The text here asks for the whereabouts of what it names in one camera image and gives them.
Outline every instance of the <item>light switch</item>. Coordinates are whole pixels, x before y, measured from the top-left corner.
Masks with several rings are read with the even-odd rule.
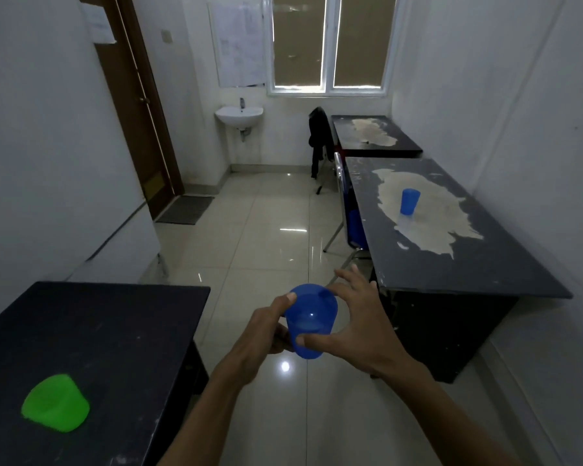
[[[162,41],[164,41],[166,44],[173,43],[173,35],[171,34],[171,31],[166,29],[162,30]]]

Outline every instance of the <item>window pane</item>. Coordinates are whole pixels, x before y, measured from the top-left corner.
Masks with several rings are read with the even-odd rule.
[[[335,86],[382,85],[395,0],[341,0]]]
[[[326,0],[272,0],[274,83],[319,86]]]

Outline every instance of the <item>wash basin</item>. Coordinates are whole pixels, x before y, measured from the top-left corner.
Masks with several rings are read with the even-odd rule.
[[[264,114],[264,108],[238,108],[237,106],[223,106],[216,111],[216,117],[227,126],[237,127],[239,130],[252,127]]]

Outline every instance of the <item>green plastic cup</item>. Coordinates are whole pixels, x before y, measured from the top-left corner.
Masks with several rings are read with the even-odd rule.
[[[22,415],[59,432],[78,428],[89,414],[90,406],[69,375],[54,375],[29,392]]]

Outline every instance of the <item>table top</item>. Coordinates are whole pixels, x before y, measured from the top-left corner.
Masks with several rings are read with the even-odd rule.
[[[140,465],[209,288],[35,283],[0,314],[0,465]],[[91,405],[60,433],[23,419],[28,392],[67,373]]]
[[[397,127],[393,121],[386,116],[332,116],[333,125],[339,138],[341,147],[345,150],[373,150],[373,151],[409,151],[418,155],[423,150],[404,132]],[[361,121],[360,124],[370,126],[369,130],[379,128],[386,137],[396,140],[393,145],[378,145],[368,141],[359,128],[354,124]],[[386,139],[386,142],[393,142],[393,140]]]
[[[381,286],[572,297],[432,159],[348,157],[346,164]],[[404,187],[421,191],[412,217],[399,214]]]

